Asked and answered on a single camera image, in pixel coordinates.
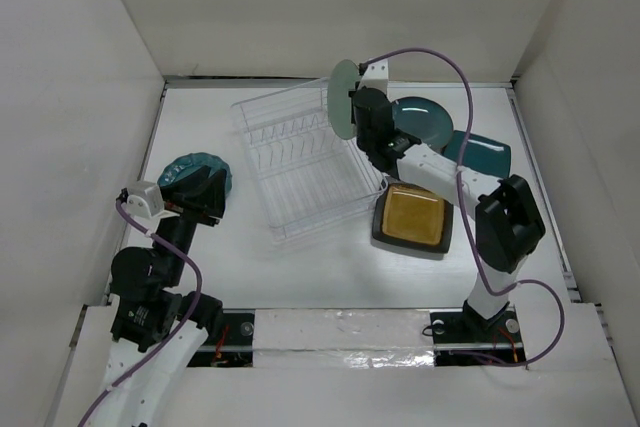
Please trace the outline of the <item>teal square plate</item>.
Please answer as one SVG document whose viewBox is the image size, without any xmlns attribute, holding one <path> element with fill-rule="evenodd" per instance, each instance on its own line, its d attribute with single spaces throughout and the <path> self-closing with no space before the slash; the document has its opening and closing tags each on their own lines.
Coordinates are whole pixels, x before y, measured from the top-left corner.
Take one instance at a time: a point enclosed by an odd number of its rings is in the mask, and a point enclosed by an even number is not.
<svg viewBox="0 0 640 427">
<path fill-rule="evenodd" d="M 511 175 L 511 147 L 497 140 L 471 133 L 464 149 L 462 165 L 485 175 Z"/>
</svg>

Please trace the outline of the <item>light green floral plate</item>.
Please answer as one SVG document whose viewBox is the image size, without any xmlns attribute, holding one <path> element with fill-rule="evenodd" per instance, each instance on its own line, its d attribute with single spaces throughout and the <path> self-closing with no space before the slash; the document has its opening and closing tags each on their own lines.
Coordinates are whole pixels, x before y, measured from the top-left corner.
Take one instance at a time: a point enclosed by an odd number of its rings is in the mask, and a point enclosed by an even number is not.
<svg viewBox="0 0 640 427">
<path fill-rule="evenodd" d="M 360 80 L 358 66 L 349 59 L 340 61 L 332 70 L 327 86 L 327 114 L 334 133 L 343 140 L 355 136 L 350 94 Z"/>
</svg>

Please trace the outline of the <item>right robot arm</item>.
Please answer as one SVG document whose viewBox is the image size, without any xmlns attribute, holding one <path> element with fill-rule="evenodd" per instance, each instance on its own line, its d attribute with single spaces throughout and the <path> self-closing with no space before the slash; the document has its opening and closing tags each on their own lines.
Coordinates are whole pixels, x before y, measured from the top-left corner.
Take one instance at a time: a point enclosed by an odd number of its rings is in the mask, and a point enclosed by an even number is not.
<svg viewBox="0 0 640 427">
<path fill-rule="evenodd" d="M 225 161 L 232 188 L 219 224 L 197 229 L 189 250 L 202 290 L 231 309 L 474 308 L 462 328 L 484 340 L 495 311 L 546 304 L 542 290 L 478 266 L 475 209 L 500 187 L 425 144 L 393 165 L 400 181 L 454 207 L 446 254 L 388 248 L 372 239 L 374 205 L 387 176 L 354 140 L 337 136 L 323 80 L 290 88 L 171 88 L 154 136 L 147 175 L 180 156 Z"/>
</svg>

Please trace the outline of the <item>teal scalloped plate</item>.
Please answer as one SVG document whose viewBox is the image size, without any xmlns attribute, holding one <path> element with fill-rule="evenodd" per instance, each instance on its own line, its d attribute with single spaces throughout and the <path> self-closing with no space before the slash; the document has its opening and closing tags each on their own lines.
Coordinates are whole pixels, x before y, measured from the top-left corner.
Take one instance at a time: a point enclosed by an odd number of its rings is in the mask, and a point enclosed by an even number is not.
<svg viewBox="0 0 640 427">
<path fill-rule="evenodd" d="M 206 152 L 189 153 L 175 158 L 163 169 L 157 179 L 157 184 L 160 187 L 170 186 L 187 178 L 202 167 L 208 167 L 210 175 L 219 170 L 226 172 L 225 196 L 228 197 L 232 190 L 231 168 L 221 157 Z"/>
</svg>

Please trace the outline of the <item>dark blue round plate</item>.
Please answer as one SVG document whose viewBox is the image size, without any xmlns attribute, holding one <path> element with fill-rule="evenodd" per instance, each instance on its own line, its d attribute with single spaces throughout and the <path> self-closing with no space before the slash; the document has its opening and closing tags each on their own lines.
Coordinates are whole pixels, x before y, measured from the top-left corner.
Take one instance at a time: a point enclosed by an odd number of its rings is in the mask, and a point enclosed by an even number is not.
<svg viewBox="0 0 640 427">
<path fill-rule="evenodd" d="M 442 151 L 452 139 L 453 120 L 439 103 L 408 96 L 394 101 L 392 107 L 396 128 L 420 139 L 432 150 Z"/>
</svg>

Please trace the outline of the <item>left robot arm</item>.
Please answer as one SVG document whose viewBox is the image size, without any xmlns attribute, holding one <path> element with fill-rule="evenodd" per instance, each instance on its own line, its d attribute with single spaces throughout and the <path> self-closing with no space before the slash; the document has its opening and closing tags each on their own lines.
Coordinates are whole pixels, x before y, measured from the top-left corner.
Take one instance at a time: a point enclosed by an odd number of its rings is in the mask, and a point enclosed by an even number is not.
<svg viewBox="0 0 640 427">
<path fill-rule="evenodd" d="M 285 295 L 291 240 L 365 212 L 383 176 L 329 115 L 319 79 L 287 89 L 170 89 L 141 179 L 116 200 L 130 226 L 111 263 L 118 308 L 100 426 L 150 426 L 195 353 L 249 352 L 255 305 Z"/>
</svg>

